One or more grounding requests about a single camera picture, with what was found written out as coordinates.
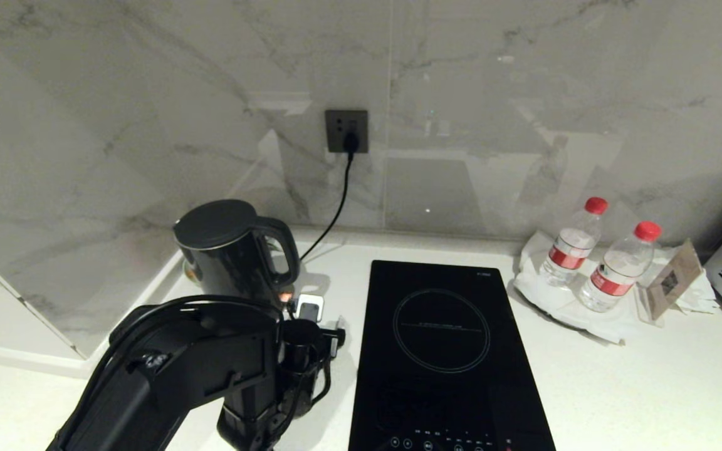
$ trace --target power cord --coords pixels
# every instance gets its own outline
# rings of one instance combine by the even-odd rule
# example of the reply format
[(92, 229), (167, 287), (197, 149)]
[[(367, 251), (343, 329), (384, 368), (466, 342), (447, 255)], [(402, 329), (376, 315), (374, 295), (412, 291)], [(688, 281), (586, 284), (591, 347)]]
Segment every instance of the power cord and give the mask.
[(320, 402), (328, 391), (330, 391), (330, 357), (327, 357), (325, 359), (324, 366), (322, 368), (323, 374), (325, 375), (325, 386), (322, 388), (322, 392), (320, 392), (317, 397), (313, 398), (311, 402), (311, 407), (315, 406), (316, 403)]
[(344, 200), (347, 199), (347, 186), (350, 182), (350, 166), (353, 164), (353, 157), (355, 156), (355, 152), (358, 150), (359, 145), (358, 136), (356, 136), (355, 133), (349, 132), (346, 137), (344, 137), (343, 147), (344, 151), (347, 152), (347, 168), (344, 170), (344, 191), (342, 192), (342, 201), (338, 204), (338, 211), (336, 211), (336, 215), (333, 216), (333, 220), (330, 222), (330, 225), (327, 226), (327, 229), (319, 236), (318, 239), (316, 239), (315, 242), (308, 248), (308, 251), (306, 251), (303, 255), (300, 256), (300, 260), (305, 260), (306, 257), (310, 254), (310, 251), (313, 251), (313, 248), (316, 247), (316, 245), (321, 242), (322, 239), (324, 239), (325, 235), (327, 235), (328, 232), (330, 232), (330, 229), (333, 228), (333, 224), (336, 223), (336, 220), (338, 220), (338, 215), (342, 214), (342, 208), (344, 208)]

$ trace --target electric kettle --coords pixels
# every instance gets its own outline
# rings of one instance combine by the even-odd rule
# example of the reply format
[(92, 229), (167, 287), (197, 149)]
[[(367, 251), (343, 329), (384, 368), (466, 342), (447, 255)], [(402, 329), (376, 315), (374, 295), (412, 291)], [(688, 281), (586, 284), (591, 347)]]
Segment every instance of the electric kettle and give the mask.
[[(282, 220), (258, 216), (243, 200), (198, 206), (175, 223), (174, 237), (189, 277), (206, 294), (268, 299), (279, 307), (279, 292), (299, 275), (300, 259), (289, 227)], [(267, 237), (280, 243), (286, 272), (276, 271)]]

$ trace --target plastic bottle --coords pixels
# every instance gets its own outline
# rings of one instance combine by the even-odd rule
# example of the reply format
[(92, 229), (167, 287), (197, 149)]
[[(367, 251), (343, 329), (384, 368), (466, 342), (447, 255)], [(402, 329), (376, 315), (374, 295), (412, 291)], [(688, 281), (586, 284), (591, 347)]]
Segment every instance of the plastic bottle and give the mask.
[(654, 241), (662, 234), (656, 223), (644, 220), (634, 233), (615, 242), (604, 260), (581, 287), (579, 299), (592, 311), (614, 308), (642, 275), (654, 257)]
[(584, 209), (570, 218), (559, 232), (547, 259), (539, 268), (539, 275), (548, 285), (566, 286), (577, 269), (601, 239), (601, 215), (609, 208), (609, 202), (600, 197), (590, 197)]

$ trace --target black induction cooker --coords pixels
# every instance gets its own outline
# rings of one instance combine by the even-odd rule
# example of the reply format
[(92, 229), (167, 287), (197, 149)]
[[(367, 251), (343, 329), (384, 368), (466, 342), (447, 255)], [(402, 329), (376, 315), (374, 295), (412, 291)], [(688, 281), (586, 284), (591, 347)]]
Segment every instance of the black induction cooker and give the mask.
[(552, 451), (500, 272), (372, 263), (349, 451)]

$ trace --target black cable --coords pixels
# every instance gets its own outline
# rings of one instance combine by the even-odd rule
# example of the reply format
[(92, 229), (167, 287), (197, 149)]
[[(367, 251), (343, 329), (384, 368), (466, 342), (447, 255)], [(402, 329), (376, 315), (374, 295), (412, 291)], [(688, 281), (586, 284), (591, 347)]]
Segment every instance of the black cable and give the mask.
[(354, 133), (348, 133), (347, 136), (344, 138), (344, 150), (347, 151), (347, 168), (344, 170), (344, 191), (342, 192), (342, 201), (338, 204), (338, 211), (336, 211), (336, 215), (333, 216), (333, 220), (330, 222), (330, 225), (327, 226), (327, 229), (319, 235), (319, 238), (316, 239), (315, 242), (308, 248), (308, 251), (306, 251), (303, 255), (300, 256), (300, 260), (305, 260), (306, 257), (310, 254), (310, 251), (313, 251), (313, 248), (316, 247), (316, 245), (321, 242), (321, 240), (327, 235), (328, 232), (330, 232), (330, 229), (333, 228), (333, 224), (336, 223), (336, 220), (338, 220), (338, 215), (342, 214), (342, 208), (344, 208), (344, 200), (347, 199), (347, 186), (350, 182), (350, 166), (353, 164), (353, 157), (355, 156), (355, 151), (358, 150), (358, 137), (355, 136)]
[(320, 392), (317, 397), (313, 398), (313, 401), (311, 402), (311, 407), (315, 406), (316, 403), (320, 402), (328, 391), (330, 391), (330, 356), (325, 359), (325, 366), (323, 367), (323, 372), (325, 374), (325, 386), (322, 388), (322, 392)]
[(289, 412), (286, 414), (286, 416), (283, 418), (283, 421), (280, 423), (280, 425), (275, 428), (275, 430), (272, 431), (272, 433), (269, 435), (269, 441), (272, 443), (277, 442), (280, 440), (280, 437), (283, 436), (283, 433), (286, 431), (286, 429), (289, 429), (289, 426), (291, 425), (291, 421), (295, 419), (295, 413), (297, 413), (297, 403), (300, 402), (300, 395), (303, 394), (303, 382), (305, 380), (305, 377), (301, 378), (299, 382), (297, 383), (297, 388), (295, 389), (295, 397), (292, 399), (291, 407), (289, 408)]
[(295, 318), (295, 300), (290, 299), (289, 302), (286, 303), (286, 311), (289, 312), (289, 319)]
[[(144, 312), (141, 314), (135, 321), (133, 321), (129, 326), (127, 326), (124, 331), (121, 333), (121, 335), (118, 337), (117, 340), (115, 340), (114, 343), (111, 343), (111, 345), (108, 347), (108, 349), (104, 352), (102, 359), (100, 362), (97, 363), (97, 367), (94, 368), (94, 371), (91, 373), (91, 378), (88, 379), (88, 384), (85, 386), (85, 389), (83, 390), (82, 396), (80, 396), (80, 401), (77, 402), (77, 406), (74, 408), (74, 411), (71, 412), (71, 416), (69, 416), (68, 420), (66, 421), (65, 425), (63, 425), (63, 428), (58, 431), (57, 435), (55, 437), (58, 437), (57, 442), (57, 449), (63, 450), (66, 445), (68, 445), (69, 439), (71, 439), (71, 436), (74, 434), (75, 430), (77, 429), (77, 426), (80, 425), (80, 418), (82, 417), (83, 412), (90, 407), (89, 404), (92, 402), (92, 399), (97, 394), (97, 388), (100, 387), (100, 380), (106, 380), (108, 378), (103, 377), (103, 372), (105, 369), (108, 368), (108, 365), (110, 363), (110, 360), (113, 358), (115, 352), (117, 352), (118, 348), (124, 344), (124, 342), (127, 340), (127, 338), (132, 334), (132, 332), (135, 331), (135, 329), (138, 328), (138, 326), (141, 325), (149, 316), (155, 315), (160, 313), (161, 311), (167, 311), (171, 310), (172, 308), (175, 308), (176, 306), (181, 306), (184, 304), (189, 303), (229, 303), (234, 305), (244, 305), (244, 306), (254, 306), (255, 308), (263, 308), (267, 311), (274, 311), (278, 315), (278, 328), (280, 328), (281, 325), (283, 325), (283, 312), (280, 311), (278, 308), (275, 308), (272, 305), (269, 305), (267, 303), (263, 303), (261, 301), (255, 301), (252, 299), (238, 299), (233, 298), (230, 296), (222, 296), (217, 294), (199, 294), (194, 296), (186, 296), (184, 298), (178, 298), (173, 299), (169, 302), (162, 303), (158, 306), (154, 306), (154, 308)], [(281, 332), (278, 330), (278, 337), (281, 337)], [(135, 337), (134, 341), (137, 341), (140, 339), (140, 337)], [(110, 368), (119, 368), (121, 365), (121, 361), (126, 359), (127, 354), (124, 353), (121, 356), (121, 359), (118, 362), (113, 363), (113, 365), (110, 365)]]

